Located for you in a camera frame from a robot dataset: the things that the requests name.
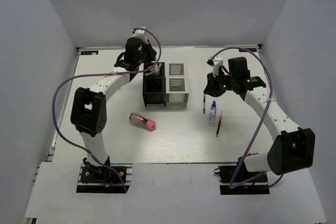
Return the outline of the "red orange pen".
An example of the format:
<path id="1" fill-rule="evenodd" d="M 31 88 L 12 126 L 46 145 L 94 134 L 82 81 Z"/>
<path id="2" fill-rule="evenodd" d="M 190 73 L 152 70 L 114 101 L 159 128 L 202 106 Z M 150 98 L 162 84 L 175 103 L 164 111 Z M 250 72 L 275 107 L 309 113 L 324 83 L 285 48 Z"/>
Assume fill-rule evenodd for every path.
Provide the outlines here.
<path id="1" fill-rule="evenodd" d="M 216 137 L 219 136 L 219 132 L 220 132 L 221 124 L 222 124 L 222 120 L 223 120 L 223 113 L 224 113 L 224 111 L 221 110 L 220 114 L 219 114 L 219 120 L 218 120 L 217 129 L 216 129 L 216 134 L 215 134 Z"/>

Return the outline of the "yellow capped white marker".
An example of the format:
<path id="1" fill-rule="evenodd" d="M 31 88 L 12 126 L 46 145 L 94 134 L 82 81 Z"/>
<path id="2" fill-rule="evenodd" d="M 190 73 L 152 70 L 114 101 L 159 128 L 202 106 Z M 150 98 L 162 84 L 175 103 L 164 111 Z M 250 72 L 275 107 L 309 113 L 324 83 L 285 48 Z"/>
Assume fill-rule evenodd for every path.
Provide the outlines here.
<path id="1" fill-rule="evenodd" d="M 151 76 L 151 75 L 157 76 L 158 74 L 159 74 L 159 71 L 150 71 L 150 72 L 146 72 L 144 75 L 145 76 Z"/>

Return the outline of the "pink marker set bottle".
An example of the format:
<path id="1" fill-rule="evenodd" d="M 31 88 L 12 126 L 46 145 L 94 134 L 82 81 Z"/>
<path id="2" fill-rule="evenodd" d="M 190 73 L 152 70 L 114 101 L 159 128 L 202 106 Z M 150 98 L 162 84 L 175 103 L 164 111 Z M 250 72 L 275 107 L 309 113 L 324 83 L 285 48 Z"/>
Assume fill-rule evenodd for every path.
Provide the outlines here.
<path id="1" fill-rule="evenodd" d="M 132 124 L 146 128 L 149 131 L 154 131 L 156 129 L 155 121 L 145 118 L 137 113 L 131 113 L 129 116 L 129 121 Z"/>

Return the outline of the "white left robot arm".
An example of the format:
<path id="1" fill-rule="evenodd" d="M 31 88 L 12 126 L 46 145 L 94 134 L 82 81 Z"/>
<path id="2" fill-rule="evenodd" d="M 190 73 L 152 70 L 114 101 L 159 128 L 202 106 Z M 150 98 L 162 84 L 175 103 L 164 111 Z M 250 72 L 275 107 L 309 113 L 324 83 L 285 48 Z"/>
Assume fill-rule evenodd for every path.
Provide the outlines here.
<path id="1" fill-rule="evenodd" d="M 90 151 L 84 164 L 98 181 L 104 182 L 111 175 L 102 136 L 107 123 L 107 101 L 137 75 L 141 64 L 152 63 L 155 56 L 156 51 L 145 35 L 133 35 L 127 40 L 125 51 L 118 56 L 110 76 L 75 91 L 70 121 Z"/>

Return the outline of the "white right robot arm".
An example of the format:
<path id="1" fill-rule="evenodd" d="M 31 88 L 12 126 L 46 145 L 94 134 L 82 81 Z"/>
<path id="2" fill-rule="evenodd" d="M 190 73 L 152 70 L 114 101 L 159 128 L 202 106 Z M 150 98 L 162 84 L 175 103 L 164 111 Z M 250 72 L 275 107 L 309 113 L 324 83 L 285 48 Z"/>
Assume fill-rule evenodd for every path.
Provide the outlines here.
<path id="1" fill-rule="evenodd" d="M 252 77 L 244 57 L 228 61 L 229 72 L 223 68 L 223 60 L 215 57 L 207 64 L 213 71 L 207 75 L 206 95 L 220 97 L 226 91 L 233 91 L 263 119 L 273 144 L 266 153 L 253 154 L 245 158 L 237 168 L 238 177 L 247 182 L 256 172 L 272 171 L 276 175 L 309 168 L 313 164 L 315 134 L 311 129 L 303 129 L 269 99 L 270 91 L 264 81 Z"/>

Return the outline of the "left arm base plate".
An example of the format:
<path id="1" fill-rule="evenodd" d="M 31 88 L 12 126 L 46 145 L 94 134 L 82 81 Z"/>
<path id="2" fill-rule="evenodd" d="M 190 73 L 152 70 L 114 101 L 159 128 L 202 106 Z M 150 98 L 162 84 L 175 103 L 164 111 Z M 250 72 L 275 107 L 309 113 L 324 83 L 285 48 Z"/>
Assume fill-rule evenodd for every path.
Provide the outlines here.
<path id="1" fill-rule="evenodd" d="M 107 171 L 106 175 L 101 175 L 81 164 L 76 193 L 125 194 L 131 185 L 132 164 L 111 164 L 111 166 L 119 173 L 126 190 L 115 172 Z"/>

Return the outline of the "clear spray bottle blue cap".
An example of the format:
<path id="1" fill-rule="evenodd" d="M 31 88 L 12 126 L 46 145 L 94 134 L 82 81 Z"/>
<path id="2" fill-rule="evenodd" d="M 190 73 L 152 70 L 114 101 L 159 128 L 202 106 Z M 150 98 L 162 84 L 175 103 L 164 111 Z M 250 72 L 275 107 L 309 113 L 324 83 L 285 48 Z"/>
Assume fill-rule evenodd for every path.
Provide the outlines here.
<path id="1" fill-rule="evenodd" d="M 213 101 L 212 105 L 211 105 L 211 108 L 209 110 L 209 117 L 208 117 L 208 124 L 210 126 L 215 125 L 216 113 L 217 113 L 217 105 L 216 105 L 216 101 Z"/>

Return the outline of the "green pen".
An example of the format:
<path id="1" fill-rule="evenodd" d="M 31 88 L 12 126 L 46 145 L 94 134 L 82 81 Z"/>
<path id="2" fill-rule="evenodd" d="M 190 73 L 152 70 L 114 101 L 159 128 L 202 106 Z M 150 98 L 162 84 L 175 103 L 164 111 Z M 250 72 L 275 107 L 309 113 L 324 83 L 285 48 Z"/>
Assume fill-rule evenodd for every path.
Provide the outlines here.
<path id="1" fill-rule="evenodd" d="M 203 94 L 203 114 L 206 113 L 206 95 Z"/>

